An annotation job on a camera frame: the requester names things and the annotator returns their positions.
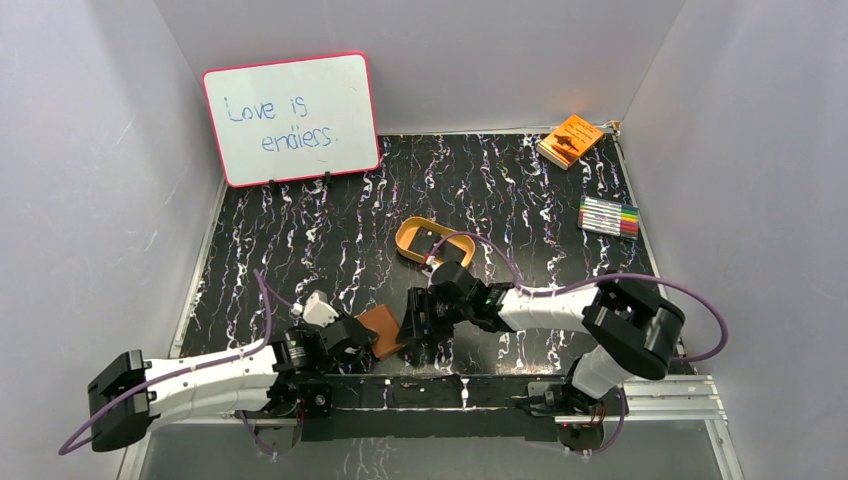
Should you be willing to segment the brown leather card holder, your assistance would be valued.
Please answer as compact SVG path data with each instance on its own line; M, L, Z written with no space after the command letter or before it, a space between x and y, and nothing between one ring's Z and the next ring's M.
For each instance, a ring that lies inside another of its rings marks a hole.
M400 325L388 305L377 305L358 315L357 319L364 327L377 334L371 350L378 360L386 360L406 346L397 340Z

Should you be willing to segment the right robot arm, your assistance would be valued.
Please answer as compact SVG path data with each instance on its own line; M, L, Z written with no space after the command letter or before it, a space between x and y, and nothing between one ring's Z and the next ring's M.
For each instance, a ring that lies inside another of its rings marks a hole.
M426 287L411 287L399 343L440 341L468 321L490 333L583 331L596 342L560 385L530 393L519 406L539 413L590 413L613 388L634 378L666 377L684 313L657 292L618 275L565 293L486 284L455 261L437 266Z

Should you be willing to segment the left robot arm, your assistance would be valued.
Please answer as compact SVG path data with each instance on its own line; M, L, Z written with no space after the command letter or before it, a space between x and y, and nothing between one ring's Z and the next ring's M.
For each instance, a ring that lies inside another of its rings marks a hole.
M268 343L195 357L145 359L127 351L87 387L91 448L119 450L164 425L229 411L324 416L332 399L325 376L368 355L379 338L343 315L324 327L294 326Z

